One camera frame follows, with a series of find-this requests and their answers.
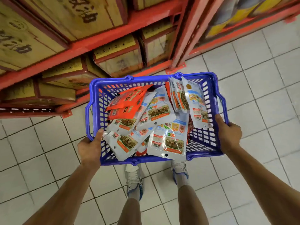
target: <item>hand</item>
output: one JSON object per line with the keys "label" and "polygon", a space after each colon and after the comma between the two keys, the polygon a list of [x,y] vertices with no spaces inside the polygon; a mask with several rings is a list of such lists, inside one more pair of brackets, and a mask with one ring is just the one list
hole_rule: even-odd
{"label": "hand", "polygon": [[215,119],[219,127],[219,140],[222,152],[226,153],[228,150],[239,148],[240,139],[242,138],[241,127],[231,122],[227,125],[219,114],[215,116]]}
{"label": "hand", "polygon": [[92,142],[86,137],[78,144],[81,164],[94,171],[97,171],[101,166],[100,156],[102,135],[103,129],[100,129]]}

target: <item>person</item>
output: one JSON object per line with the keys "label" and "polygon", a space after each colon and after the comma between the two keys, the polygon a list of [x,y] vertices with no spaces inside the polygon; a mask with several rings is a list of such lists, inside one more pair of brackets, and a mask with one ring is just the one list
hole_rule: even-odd
{"label": "person", "polygon": [[[226,125],[220,115],[215,116],[219,127],[221,150],[242,174],[265,215],[272,225],[300,224],[300,193],[281,181],[249,155],[239,144],[241,128]],[[62,187],[24,225],[72,225],[90,181],[100,168],[101,139],[99,130],[95,139],[88,138],[78,144],[81,164]],[[181,225],[208,225],[205,211],[195,191],[189,185],[189,176],[184,162],[171,161],[174,181],[178,186],[179,222]],[[140,225],[139,201],[143,184],[139,166],[126,166],[128,199],[118,225]]]}

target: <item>blue plastic basket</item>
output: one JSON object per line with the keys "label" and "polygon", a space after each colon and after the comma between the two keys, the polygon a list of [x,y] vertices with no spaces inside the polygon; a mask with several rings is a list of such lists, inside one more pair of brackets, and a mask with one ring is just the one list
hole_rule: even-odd
{"label": "blue plastic basket", "polygon": [[[156,75],[156,76],[141,76],[133,77],[126,76],[124,78],[101,78],[94,79],[90,83],[90,102],[85,108],[85,123],[86,123],[86,134],[90,140],[94,138],[90,134],[89,126],[89,107],[93,105],[93,130],[96,133],[100,128],[106,129],[107,123],[107,113],[105,108],[109,102],[116,97],[116,93],[127,90],[136,86],[144,86],[148,84],[154,84],[154,86],[160,87],[168,81],[169,77],[174,77],[176,79],[181,79],[184,76],[187,80],[191,80],[201,85],[204,91],[204,99],[206,107],[208,110],[209,121],[212,128],[207,131],[203,129],[193,129],[190,135],[190,143],[187,145],[187,160],[192,160],[196,157],[204,156],[217,156],[223,155],[220,150],[220,142],[218,139],[218,125],[215,121],[215,114],[219,113],[217,96],[220,98],[223,112],[224,120],[228,124],[228,115],[226,109],[225,98],[219,93],[218,79],[216,74],[213,72],[200,72],[200,73],[190,73],[182,74],[177,72],[174,75]],[[138,163],[146,162],[156,162],[168,160],[165,158],[160,158],[152,155],[129,157],[125,161],[118,161],[110,150],[109,145],[105,142],[101,142],[102,153],[100,157],[101,165],[117,165],[131,163],[132,165],[137,165]]]}

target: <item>tiled floor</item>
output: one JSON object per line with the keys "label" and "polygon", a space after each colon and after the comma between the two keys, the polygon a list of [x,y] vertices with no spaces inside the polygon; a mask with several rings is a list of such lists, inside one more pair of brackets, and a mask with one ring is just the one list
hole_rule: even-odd
{"label": "tiled floor", "polygon": [[[300,190],[300,19],[278,22],[187,60],[183,73],[213,71],[228,115],[243,131],[241,145],[281,180]],[[78,166],[84,107],[66,119],[1,120],[0,224],[21,225]],[[177,225],[177,187],[169,162],[142,164],[143,224]],[[213,225],[269,224],[248,185],[226,157],[187,163]],[[126,201],[124,166],[101,167],[84,196],[75,225],[110,225]]]}

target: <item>shoe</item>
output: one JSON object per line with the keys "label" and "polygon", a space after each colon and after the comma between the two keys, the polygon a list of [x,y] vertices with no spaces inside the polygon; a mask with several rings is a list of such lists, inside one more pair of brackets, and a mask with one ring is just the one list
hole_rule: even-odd
{"label": "shoe", "polygon": [[139,187],[140,189],[140,200],[142,199],[144,188],[141,179],[141,166],[138,164],[137,166],[133,166],[131,164],[125,165],[125,177],[127,179],[127,196]]}
{"label": "shoe", "polygon": [[175,174],[176,175],[179,175],[179,174],[185,175],[188,179],[188,170],[187,170],[185,161],[171,160],[171,170],[173,172],[173,180],[176,185],[177,185],[177,182],[176,182]]}

